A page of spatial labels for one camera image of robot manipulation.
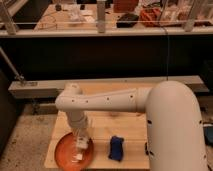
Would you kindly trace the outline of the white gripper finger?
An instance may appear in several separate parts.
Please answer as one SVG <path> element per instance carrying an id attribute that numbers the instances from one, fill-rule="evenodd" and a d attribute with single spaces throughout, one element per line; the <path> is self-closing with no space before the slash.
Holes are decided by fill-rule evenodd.
<path id="1" fill-rule="evenodd" d="M 77 149 L 77 154 L 75 156 L 76 160 L 82 161 L 85 149 Z"/>

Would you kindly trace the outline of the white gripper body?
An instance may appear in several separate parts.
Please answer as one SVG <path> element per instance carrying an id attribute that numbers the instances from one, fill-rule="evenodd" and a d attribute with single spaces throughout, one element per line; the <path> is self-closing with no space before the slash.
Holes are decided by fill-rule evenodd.
<path id="1" fill-rule="evenodd" d="M 87 149 L 89 143 L 89 133 L 88 133 L 88 118 L 86 116 L 82 117 L 78 121 L 69 121 L 69 125 L 76 138 L 76 147 L 79 149 Z"/>

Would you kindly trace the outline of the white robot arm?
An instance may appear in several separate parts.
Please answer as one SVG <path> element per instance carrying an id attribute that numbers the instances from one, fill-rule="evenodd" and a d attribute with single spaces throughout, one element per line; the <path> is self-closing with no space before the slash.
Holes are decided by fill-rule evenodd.
<path id="1" fill-rule="evenodd" d="M 146 114 L 151 171 L 208 171 L 200 106 L 193 91 L 181 82 L 90 95 L 69 84 L 55 105 L 66 113 L 75 131 L 78 160 L 84 158 L 91 141 L 87 111 L 134 112 Z"/>

